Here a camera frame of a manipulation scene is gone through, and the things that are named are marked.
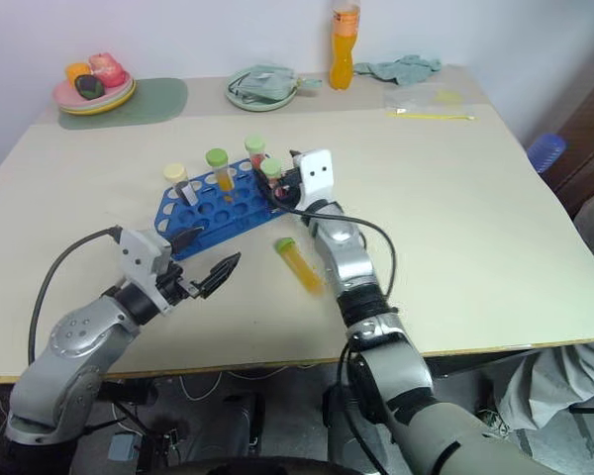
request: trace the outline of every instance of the yellow cap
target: yellow cap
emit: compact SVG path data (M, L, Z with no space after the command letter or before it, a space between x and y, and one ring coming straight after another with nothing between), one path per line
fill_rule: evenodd
M180 183L187 180L187 170L182 163L169 163L162 169L162 174L169 183Z

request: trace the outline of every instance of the floor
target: floor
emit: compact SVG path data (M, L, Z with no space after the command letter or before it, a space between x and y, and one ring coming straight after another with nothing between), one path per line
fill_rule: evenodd
M510 374L511 363L494 365L496 374ZM246 373L248 377L264 377L268 370ZM474 411L484 387L486 372L469 371L436 381L439 399L458 403ZM223 373L220 384L206 399L189 401L178 377L163 377L154 381L158 398L151 407L139 407L139 417L150 427L178 427L182 438L179 450L184 457L201 425L212 408L227 395L254 390L264 395L266 419L261 445L262 455L290 455L316 459L327 458L327 432L322 424L321 395L335 380L334 365L312 368L287 368L260 380L244 380ZM217 373L188 375L183 378L189 396L198 397L216 383ZM8 410L9 387L0 387L3 409ZM112 419L109 403L97 403L90 424ZM0 425L4 418L0 413ZM114 462L107 459L112 435L122 430L112 426L83 437L73 462L73 475L133 474L136 462ZM410 473L397 447L381 427L381 439L387 452L387 468L392 475ZM546 465L567 475L594 475L594 415L558 414L544 429L525 430L511 435L511 440ZM4 448L0 439L0 452ZM171 454L171 463L176 457Z

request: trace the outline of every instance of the test tube cap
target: test tube cap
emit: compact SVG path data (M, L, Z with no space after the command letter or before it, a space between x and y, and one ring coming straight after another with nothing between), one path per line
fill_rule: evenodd
M295 239L292 237L283 237L275 243L275 250L281 254L284 250L286 250L286 247L294 243Z
M268 178L280 178L281 177L281 162L277 158L267 156L259 166L261 171Z
M229 161L229 156L221 148L212 148L205 153L205 159L211 166L219 167L225 166Z
M248 136L245 139L245 148L248 153L262 153L266 148L266 142L261 136Z
M162 169L162 174L170 183L180 183L187 179L187 170L182 163L169 163Z

